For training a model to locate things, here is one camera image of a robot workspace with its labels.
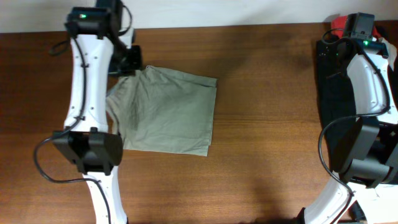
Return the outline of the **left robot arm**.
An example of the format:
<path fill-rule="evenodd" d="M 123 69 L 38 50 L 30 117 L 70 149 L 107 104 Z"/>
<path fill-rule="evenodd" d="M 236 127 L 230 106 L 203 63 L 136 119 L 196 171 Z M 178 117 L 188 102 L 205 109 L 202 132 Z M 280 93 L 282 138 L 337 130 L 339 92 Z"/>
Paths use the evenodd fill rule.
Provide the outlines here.
<path fill-rule="evenodd" d="M 63 130 L 50 141 L 82 174 L 91 194 L 97 223 L 127 223 L 118 183 L 123 142 L 108 131 L 106 92 L 109 77 L 134 76 L 142 68 L 134 29 L 123 29 L 130 10 L 121 0 L 74 7 L 65 28 L 73 55 L 70 105 Z"/>

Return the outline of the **khaki shorts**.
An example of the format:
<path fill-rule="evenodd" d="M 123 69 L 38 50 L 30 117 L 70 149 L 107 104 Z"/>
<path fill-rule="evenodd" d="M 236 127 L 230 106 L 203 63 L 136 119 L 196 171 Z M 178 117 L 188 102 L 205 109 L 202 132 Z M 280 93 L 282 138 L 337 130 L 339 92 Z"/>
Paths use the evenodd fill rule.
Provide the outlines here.
<path fill-rule="evenodd" d="M 217 80 L 147 66 L 122 77 L 106 96 L 112 132 L 128 150 L 207 156 Z"/>

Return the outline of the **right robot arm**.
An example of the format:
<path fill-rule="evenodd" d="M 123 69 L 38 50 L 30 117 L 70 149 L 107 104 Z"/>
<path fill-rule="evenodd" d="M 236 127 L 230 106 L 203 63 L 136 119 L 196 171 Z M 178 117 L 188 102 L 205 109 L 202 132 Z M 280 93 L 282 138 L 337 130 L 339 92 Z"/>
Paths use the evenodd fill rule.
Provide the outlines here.
<path fill-rule="evenodd" d="M 316 43 L 325 188 L 297 223 L 397 221 L 397 50 L 374 16 L 338 17 Z"/>

